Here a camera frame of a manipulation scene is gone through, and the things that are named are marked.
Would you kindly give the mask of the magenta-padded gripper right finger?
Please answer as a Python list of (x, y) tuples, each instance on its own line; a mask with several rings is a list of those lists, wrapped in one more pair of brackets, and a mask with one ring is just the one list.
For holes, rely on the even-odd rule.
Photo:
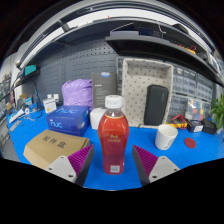
[(142, 186), (179, 171), (179, 168), (168, 157), (157, 157), (136, 145), (132, 147), (132, 156)]

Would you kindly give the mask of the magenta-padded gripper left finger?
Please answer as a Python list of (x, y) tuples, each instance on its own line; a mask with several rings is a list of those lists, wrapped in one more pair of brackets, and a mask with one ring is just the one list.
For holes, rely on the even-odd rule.
[(70, 156), (59, 156), (46, 171), (65, 180), (83, 186), (94, 156), (94, 145), (89, 145)]

